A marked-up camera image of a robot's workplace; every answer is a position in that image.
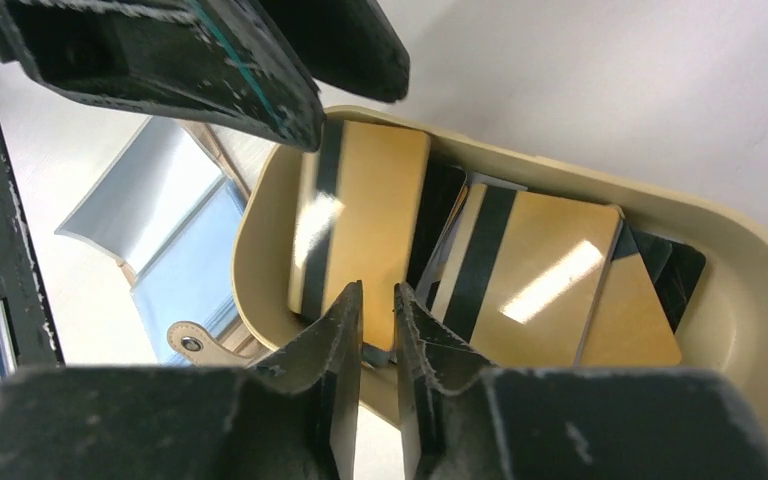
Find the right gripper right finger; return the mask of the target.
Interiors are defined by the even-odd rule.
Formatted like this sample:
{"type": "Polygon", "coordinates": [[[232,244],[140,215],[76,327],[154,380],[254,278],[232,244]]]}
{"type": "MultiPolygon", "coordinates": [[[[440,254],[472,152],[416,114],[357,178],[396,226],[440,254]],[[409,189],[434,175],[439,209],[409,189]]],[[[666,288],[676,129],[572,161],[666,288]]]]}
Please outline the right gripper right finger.
{"type": "Polygon", "coordinates": [[[472,446],[464,394],[492,363],[435,319],[410,285],[394,288],[399,429],[407,479],[456,479],[472,446]]]}

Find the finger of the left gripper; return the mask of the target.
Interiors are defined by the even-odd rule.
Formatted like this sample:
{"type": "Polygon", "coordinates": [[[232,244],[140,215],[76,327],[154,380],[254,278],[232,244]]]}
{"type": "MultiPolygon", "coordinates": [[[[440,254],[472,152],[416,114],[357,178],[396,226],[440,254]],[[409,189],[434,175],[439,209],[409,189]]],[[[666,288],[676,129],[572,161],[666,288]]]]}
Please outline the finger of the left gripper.
{"type": "Polygon", "coordinates": [[[409,91],[410,56],[376,1],[263,1],[310,74],[331,86],[384,103],[409,91]]]}
{"type": "Polygon", "coordinates": [[[313,79],[257,1],[0,1],[0,57],[84,105],[321,143],[313,79]]]}

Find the beige oval tray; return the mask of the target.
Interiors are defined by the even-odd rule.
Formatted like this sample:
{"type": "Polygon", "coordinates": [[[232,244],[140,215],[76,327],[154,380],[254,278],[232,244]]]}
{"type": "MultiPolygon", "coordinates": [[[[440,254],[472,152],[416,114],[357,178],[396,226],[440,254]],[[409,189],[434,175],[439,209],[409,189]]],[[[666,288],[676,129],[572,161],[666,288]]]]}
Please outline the beige oval tray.
{"type": "Polygon", "coordinates": [[[618,202],[707,263],[678,327],[683,368],[488,368],[437,393],[444,478],[768,478],[768,231],[686,194],[482,143],[437,127],[462,165],[551,193],[618,202]]]}

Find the beige card holder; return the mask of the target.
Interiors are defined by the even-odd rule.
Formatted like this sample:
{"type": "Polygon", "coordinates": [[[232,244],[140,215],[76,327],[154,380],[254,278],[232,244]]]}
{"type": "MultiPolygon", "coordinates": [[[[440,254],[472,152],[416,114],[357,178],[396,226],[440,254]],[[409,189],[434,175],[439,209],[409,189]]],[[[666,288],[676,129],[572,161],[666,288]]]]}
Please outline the beige card holder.
{"type": "Polygon", "coordinates": [[[119,264],[155,357],[185,366],[205,347],[169,341],[175,323],[219,337],[237,318],[231,254],[249,195],[210,128],[151,117],[56,232],[119,264]]]}

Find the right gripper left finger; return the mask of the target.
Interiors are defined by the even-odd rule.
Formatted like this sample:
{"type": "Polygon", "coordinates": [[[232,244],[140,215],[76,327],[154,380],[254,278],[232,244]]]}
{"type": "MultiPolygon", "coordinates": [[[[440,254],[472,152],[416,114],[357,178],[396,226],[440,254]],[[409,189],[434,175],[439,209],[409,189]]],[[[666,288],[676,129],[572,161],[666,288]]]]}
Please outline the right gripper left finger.
{"type": "Polygon", "coordinates": [[[363,291],[258,363],[244,385],[247,479],[350,479],[359,410],[363,291]]]}

